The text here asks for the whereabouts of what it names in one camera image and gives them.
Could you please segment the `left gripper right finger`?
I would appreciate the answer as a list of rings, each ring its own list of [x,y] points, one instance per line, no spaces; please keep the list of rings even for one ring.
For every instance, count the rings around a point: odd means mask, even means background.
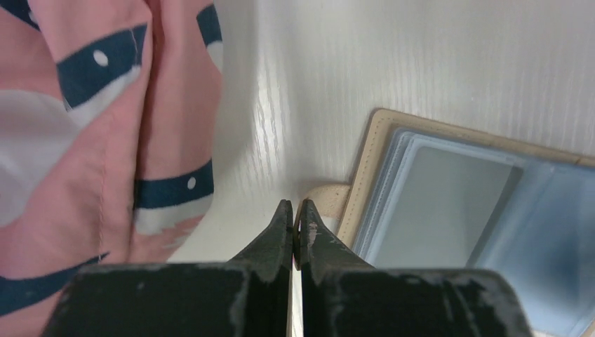
[[[325,226],[311,199],[297,227],[305,336],[532,335],[496,272],[373,267]]]

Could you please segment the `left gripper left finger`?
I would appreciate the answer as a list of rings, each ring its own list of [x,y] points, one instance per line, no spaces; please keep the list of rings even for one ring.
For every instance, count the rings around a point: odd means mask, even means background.
[[[293,210],[223,263],[84,267],[55,306],[44,336],[287,336]]]

